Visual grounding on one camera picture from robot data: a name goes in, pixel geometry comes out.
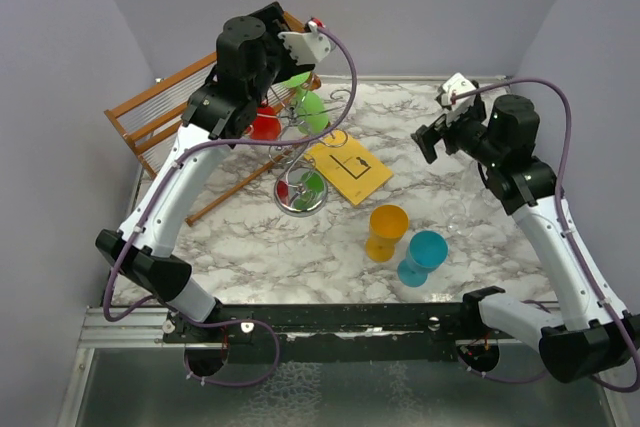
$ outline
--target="table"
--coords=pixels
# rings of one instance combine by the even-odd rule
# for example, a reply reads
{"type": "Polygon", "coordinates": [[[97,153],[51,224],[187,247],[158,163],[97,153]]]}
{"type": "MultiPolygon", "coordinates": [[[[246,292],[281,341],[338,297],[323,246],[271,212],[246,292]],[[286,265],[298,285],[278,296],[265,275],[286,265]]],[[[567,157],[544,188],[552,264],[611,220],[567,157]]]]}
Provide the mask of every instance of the table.
{"type": "MultiPolygon", "coordinates": [[[[191,263],[198,283],[224,303],[446,302],[490,285],[522,300],[553,298],[531,245],[503,211],[475,219],[470,237],[446,231],[441,206],[452,198],[470,200],[460,181],[471,161],[463,154],[449,157],[440,146],[438,161],[428,165],[409,137],[441,114],[433,100],[437,85],[359,84],[342,128],[394,176],[358,207],[332,187],[326,206],[317,214],[289,217],[273,201],[276,175],[265,173],[194,227],[184,224],[174,254],[191,263]],[[405,209],[411,225],[395,256],[378,264],[368,259],[364,244],[369,215],[386,203],[405,209]],[[426,284],[406,287],[398,280],[396,267],[412,234],[423,229],[447,238],[449,257],[426,284]]],[[[330,94],[345,87],[325,83],[318,94],[328,107],[338,106],[330,94]]],[[[484,96],[488,112],[504,93],[502,89],[484,96]]],[[[239,146],[232,156],[235,159],[227,159],[212,174],[193,212],[268,160],[266,148],[239,146]]],[[[141,181],[141,194],[148,185],[148,179],[141,181]]],[[[143,295],[143,289],[120,276],[114,305],[128,305],[143,295]]]]}

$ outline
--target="yellow paper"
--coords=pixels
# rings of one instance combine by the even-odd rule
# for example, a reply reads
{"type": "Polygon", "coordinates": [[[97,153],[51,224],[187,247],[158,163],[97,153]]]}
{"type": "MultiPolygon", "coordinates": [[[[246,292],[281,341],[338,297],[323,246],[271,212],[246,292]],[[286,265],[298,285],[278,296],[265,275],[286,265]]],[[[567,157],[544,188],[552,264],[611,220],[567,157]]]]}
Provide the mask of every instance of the yellow paper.
{"type": "MultiPolygon", "coordinates": [[[[344,135],[336,132],[335,139],[328,136],[324,142],[339,145],[344,142],[344,135]]],[[[393,175],[391,169],[352,137],[342,147],[316,144],[307,155],[313,157],[316,169],[353,205],[369,197],[393,175]]]]}

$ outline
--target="orange cup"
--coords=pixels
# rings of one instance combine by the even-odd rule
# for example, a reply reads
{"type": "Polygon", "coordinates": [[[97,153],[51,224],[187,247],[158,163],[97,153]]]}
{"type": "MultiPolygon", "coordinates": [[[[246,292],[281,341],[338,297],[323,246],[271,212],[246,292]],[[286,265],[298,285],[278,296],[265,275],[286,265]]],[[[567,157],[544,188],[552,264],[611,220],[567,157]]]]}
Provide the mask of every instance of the orange cup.
{"type": "Polygon", "coordinates": [[[367,255],[375,262],[386,262],[396,250],[396,244],[409,229],[407,213],[397,205],[381,205],[371,213],[367,255]]]}

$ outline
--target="wooden rack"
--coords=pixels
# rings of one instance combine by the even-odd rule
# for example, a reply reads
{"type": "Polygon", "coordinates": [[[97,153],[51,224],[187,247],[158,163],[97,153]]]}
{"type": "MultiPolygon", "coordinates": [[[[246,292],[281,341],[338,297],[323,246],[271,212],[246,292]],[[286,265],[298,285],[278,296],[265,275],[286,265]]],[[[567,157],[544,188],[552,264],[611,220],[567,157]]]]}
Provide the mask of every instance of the wooden rack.
{"type": "MultiPolygon", "coordinates": [[[[288,12],[284,14],[289,27],[297,32],[304,31],[304,24],[288,12]]],[[[122,139],[133,151],[145,172],[154,179],[173,144],[175,133],[180,127],[180,116],[187,106],[189,96],[204,83],[204,79],[217,60],[216,52],[203,57],[190,66],[159,81],[150,89],[136,95],[123,104],[104,113],[118,131],[122,139]]],[[[320,79],[314,74],[310,89],[320,87],[320,79]]],[[[278,98],[285,103],[291,100],[295,91],[282,85],[276,86],[275,93],[269,94],[268,102],[276,111],[282,108],[278,98]]],[[[190,216],[193,222],[209,212],[251,180],[270,168],[269,163],[253,172],[247,179],[236,185],[202,211],[190,216]]]]}

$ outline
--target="blue cup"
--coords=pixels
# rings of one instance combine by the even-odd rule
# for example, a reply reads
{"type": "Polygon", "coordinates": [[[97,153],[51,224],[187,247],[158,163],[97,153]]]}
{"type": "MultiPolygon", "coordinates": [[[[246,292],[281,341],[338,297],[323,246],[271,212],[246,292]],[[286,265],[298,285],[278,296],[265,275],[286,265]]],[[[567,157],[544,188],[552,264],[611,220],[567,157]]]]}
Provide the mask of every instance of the blue cup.
{"type": "Polygon", "coordinates": [[[440,234],[430,230],[418,232],[409,242],[407,256],[398,264],[398,278],[404,285],[419,287],[448,254],[447,241],[440,234]]]}

